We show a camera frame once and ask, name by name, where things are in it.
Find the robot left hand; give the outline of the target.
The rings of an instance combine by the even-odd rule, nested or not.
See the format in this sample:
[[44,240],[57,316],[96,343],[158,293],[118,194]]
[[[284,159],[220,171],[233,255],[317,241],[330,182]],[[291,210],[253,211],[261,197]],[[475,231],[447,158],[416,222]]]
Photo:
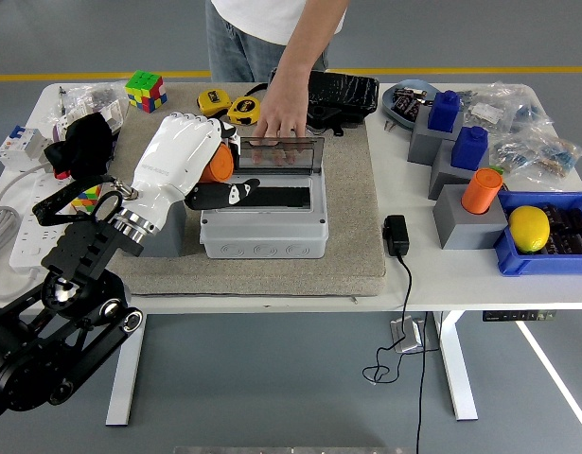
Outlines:
[[214,118],[172,113],[164,118],[135,168],[132,187],[137,198],[125,208],[160,230],[169,208],[178,201],[193,210],[230,207],[243,201],[260,185],[249,179],[230,183],[201,181],[221,145],[239,145],[237,129]]

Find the person's left hand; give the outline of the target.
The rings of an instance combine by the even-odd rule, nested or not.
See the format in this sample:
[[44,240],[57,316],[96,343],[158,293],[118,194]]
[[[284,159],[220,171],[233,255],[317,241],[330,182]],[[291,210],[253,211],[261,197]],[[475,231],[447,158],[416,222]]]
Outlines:
[[305,138],[309,103],[308,84],[274,80],[264,96],[253,137]]

